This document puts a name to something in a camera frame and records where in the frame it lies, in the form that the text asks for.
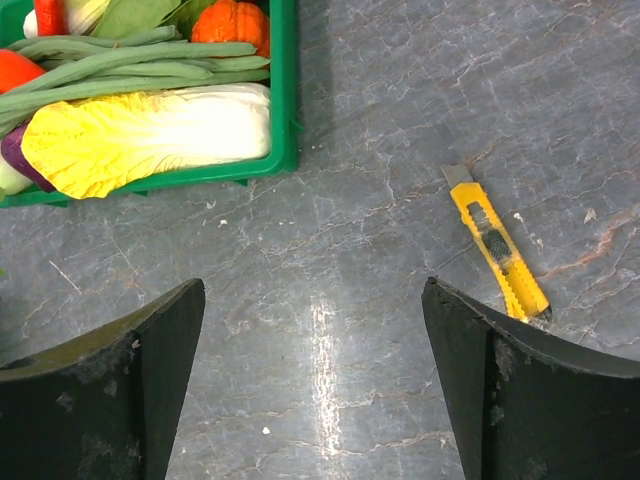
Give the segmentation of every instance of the gray stone floor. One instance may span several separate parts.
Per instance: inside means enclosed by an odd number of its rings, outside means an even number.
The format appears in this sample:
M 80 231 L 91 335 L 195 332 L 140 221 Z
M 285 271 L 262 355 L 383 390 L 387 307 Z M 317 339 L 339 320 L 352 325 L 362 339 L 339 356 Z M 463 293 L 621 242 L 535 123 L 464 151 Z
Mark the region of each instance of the gray stone floor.
M 640 359 L 640 3 L 301 3 L 300 171 L 0 211 L 0 362 L 201 277 L 168 478 L 460 480 L 420 294 L 502 306 L 440 166 L 483 183 L 557 335 Z

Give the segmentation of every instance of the yellow cabbage leaf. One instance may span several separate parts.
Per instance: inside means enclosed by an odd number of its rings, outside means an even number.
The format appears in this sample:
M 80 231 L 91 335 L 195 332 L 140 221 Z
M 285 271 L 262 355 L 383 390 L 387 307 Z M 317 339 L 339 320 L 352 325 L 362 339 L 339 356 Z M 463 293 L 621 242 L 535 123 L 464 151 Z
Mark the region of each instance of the yellow cabbage leaf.
M 58 102 L 35 114 L 22 152 L 58 191 L 104 198 L 155 173 L 268 155 L 269 109 L 259 84 Z

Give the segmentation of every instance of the small orange squash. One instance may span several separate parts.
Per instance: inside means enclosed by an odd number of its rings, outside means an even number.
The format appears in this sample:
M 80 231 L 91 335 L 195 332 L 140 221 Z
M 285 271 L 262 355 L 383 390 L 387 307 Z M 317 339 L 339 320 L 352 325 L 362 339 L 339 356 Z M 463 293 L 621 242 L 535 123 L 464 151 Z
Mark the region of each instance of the small orange squash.
M 247 42 L 256 55 L 271 58 L 269 17 L 252 3 L 217 0 L 207 7 L 193 26 L 191 41 L 197 43 Z

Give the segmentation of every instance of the metal blade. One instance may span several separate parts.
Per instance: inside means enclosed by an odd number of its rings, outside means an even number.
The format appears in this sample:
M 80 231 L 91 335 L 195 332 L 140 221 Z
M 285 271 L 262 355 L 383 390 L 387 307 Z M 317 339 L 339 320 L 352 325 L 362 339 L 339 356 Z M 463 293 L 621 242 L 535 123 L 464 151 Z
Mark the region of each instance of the metal blade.
M 460 183 L 474 183 L 469 170 L 464 165 L 445 165 L 442 167 L 442 173 L 451 188 Z

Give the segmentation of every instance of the yellow box cutter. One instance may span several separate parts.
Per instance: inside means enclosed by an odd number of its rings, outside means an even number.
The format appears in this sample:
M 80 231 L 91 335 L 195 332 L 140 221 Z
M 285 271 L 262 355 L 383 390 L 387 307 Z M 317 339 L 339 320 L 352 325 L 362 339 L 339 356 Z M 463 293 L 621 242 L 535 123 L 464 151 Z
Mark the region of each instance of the yellow box cutter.
M 479 183 L 464 165 L 442 168 L 462 222 L 489 263 L 504 295 L 507 314 L 529 323 L 549 322 L 551 306 Z

